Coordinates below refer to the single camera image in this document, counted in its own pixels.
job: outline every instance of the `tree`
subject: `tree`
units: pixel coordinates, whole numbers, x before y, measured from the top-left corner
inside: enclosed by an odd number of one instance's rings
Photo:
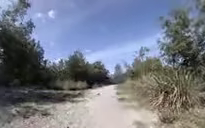
[[[0,70],[7,82],[37,84],[45,70],[44,50],[31,37],[35,26],[31,20],[24,21],[29,8],[28,0],[18,0],[0,13]]]
[[[67,73],[74,81],[86,81],[89,76],[88,63],[82,52],[75,51],[65,62]]]
[[[88,82],[90,84],[105,84],[109,82],[109,71],[105,68],[105,65],[101,61],[96,61],[91,64],[91,71]]]
[[[173,67],[200,71],[205,67],[205,0],[199,0],[196,16],[189,9],[175,10],[163,19],[160,49]]]

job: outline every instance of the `sky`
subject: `sky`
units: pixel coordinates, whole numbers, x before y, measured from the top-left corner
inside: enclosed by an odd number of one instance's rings
[[[113,72],[117,63],[131,63],[141,46],[150,48],[150,55],[159,55],[159,17],[183,6],[182,1],[30,0],[28,17],[47,59],[56,61],[81,50],[88,61],[100,60]]]

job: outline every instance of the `sandy trail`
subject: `sandy trail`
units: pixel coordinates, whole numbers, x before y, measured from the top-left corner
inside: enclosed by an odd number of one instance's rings
[[[116,85],[90,90],[77,103],[44,107],[50,108],[52,115],[19,118],[3,128],[154,128],[156,122],[150,111],[126,108],[118,100]]]
[[[118,101],[115,87],[108,86],[93,91],[99,96],[87,105],[94,128],[153,128],[155,116],[147,110],[126,108]]]

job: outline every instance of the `foliage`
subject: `foliage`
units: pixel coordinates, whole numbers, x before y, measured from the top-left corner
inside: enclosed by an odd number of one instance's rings
[[[205,66],[205,1],[196,10],[174,10],[163,19],[164,37],[160,49],[168,64],[201,71]]]
[[[58,63],[45,60],[40,42],[32,38],[35,25],[25,17],[30,7],[28,0],[18,0],[8,9],[0,9],[0,84],[60,86],[58,83],[62,83],[69,88],[70,84],[80,86],[79,81],[89,84],[109,81],[104,64],[99,61],[90,64],[80,51]]]

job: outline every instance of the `treeline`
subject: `treeline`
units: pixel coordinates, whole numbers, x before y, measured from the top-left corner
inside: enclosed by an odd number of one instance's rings
[[[205,0],[174,10],[161,21],[161,56],[149,57],[142,47],[125,72],[120,73],[117,65],[116,76],[124,74],[127,79],[120,90],[140,103],[145,100],[163,123],[205,127],[205,119],[192,116],[195,108],[205,107]]]
[[[6,10],[0,8],[0,85],[109,82],[104,64],[90,64],[79,51],[59,63],[46,60],[40,42],[31,36],[35,25],[25,17],[30,7],[28,0],[18,0]]]

